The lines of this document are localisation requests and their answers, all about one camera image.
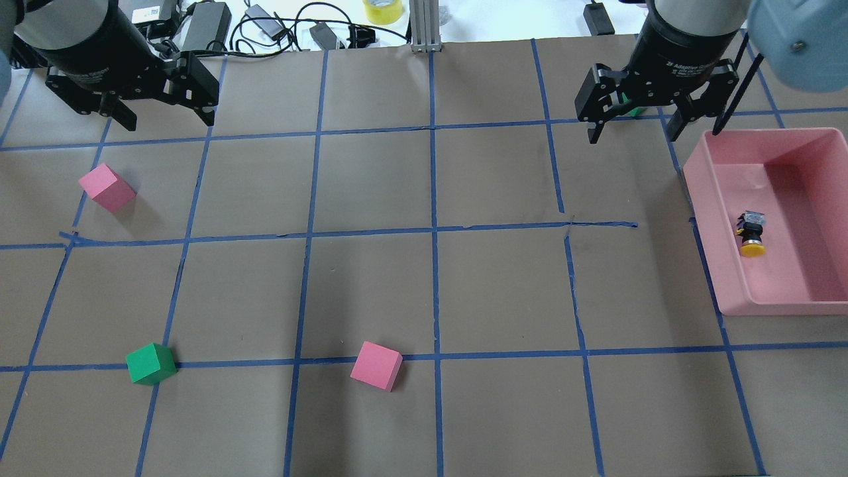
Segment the yellow tape roll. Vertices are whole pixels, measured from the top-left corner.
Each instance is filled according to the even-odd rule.
[[[365,16],[374,25],[388,25],[398,21],[404,12],[400,0],[362,0],[365,5]]]

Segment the pink block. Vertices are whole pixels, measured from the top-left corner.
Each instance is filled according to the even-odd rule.
[[[105,164],[83,176],[80,185],[92,200],[113,213],[136,196],[130,185]]]
[[[360,355],[356,357],[350,377],[391,392],[403,360],[404,357],[397,351],[366,341],[362,344]]]
[[[705,133],[683,168],[718,308],[848,314],[848,143],[833,128]],[[766,214],[766,254],[739,256],[736,217]]]

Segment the plastic container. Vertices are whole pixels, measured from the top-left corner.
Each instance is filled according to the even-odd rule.
[[[726,315],[848,314],[848,144],[833,128],[705,132],[683,168]],[[767,218],[739,255],[736,218]]]

